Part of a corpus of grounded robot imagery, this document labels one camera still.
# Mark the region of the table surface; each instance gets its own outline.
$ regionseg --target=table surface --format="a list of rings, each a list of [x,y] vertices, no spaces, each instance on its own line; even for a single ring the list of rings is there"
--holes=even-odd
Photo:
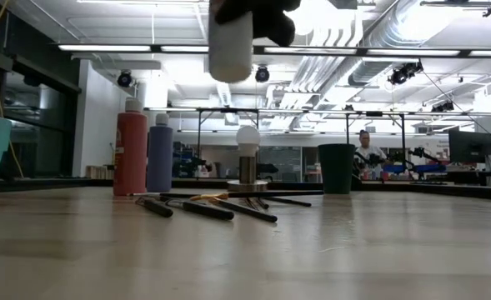
[[[166,219],[111,193],[0,193],[0,299],[491,299],[490,201],[301,197],[313,206],[270,203],[271,224]]]

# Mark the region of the security camera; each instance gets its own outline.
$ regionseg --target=security camera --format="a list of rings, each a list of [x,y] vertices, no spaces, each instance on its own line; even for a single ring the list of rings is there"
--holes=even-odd
[[[122,70],[118,77],[118,85],[122,88],[130,88],[134,84],[130,70]]]
[[[260,66],[256,71],[256,82],[257,83],[266,83],[269,80],[269,71],[268,67]]]

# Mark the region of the red paint bottle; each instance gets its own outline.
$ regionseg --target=red paint bottle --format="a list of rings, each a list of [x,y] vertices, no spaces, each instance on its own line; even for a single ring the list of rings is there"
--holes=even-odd
[[[142,114],[143,105],[128,98],[125,111],[118,114],[118,130],[115,142],[115,172],[113,194],[127,196],[145,193],[147,175],[147,117]]]

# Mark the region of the computer monitor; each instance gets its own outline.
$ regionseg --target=computer monitor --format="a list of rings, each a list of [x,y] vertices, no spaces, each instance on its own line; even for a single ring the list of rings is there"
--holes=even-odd
[[[485,163],[491,155],[491,134],[481,132],[448,132],[451,163]]]

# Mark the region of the paint bottle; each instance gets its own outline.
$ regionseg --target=paint bottle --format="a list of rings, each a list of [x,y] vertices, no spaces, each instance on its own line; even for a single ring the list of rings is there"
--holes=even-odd
[[[169,116],[159,113],[156,126],[148,134],[147,192],[162,193],[171,190],[173,171],[173,129],[168,126]]]
[[[125,112],[118,114],[113,194],[145,193],[147,174],[147,117],[143,105],[128,98]]]
[[[210,0],[208,15],[208,68],[213,79],[237,83],[249,77],[253,67],[253,15],[219,25],[215,15],[225,0]]]

